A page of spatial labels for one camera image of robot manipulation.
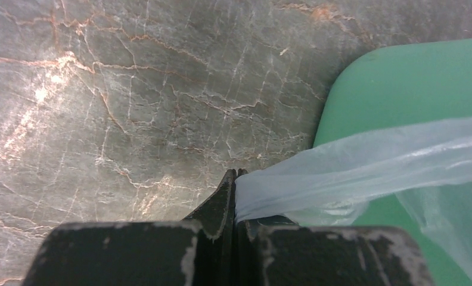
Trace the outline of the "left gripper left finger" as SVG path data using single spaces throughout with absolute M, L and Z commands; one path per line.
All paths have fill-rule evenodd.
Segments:
M 236 171 L 185 218 L 73 222 L 43 241 L 24 285 L 232 285 Z

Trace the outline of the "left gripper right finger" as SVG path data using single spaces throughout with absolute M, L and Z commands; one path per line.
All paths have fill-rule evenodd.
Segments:
M 236 225 L 240 285 L 433 285 L 418 244 L 391 226 Z

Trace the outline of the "light blue plastic trash bag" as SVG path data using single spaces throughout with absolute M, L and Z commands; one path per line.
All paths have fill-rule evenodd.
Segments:
M 349 225 L 395 195 L 472 280 L 472 117 L 358 133 L 236 180 L 236 220 Z

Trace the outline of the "green plastic trash bin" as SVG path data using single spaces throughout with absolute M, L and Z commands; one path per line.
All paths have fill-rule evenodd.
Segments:
M 314 145 L 359 132 L 472 116 L 472 39 L 381 48 L 334 82 Z M 406 230 L 437 285 L 472 285 L 472 182 L 379 198 L 355 221 Z

